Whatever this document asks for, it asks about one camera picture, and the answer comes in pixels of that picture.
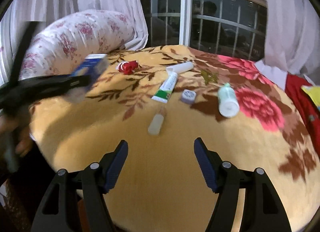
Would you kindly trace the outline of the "person left hand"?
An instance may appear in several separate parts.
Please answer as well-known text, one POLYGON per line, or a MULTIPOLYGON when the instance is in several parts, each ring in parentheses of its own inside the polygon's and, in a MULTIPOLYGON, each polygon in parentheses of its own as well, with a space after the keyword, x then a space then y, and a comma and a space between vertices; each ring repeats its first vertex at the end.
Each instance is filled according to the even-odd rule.
POLYGON ((24 157, 32 148, 33 140, 30 137, 29 126, 20 127, 20 122, 14 118, 1 116, 1 136, 4 133, 18 130, 17 145, 15 146, 15 152, 21 157, 24 157))

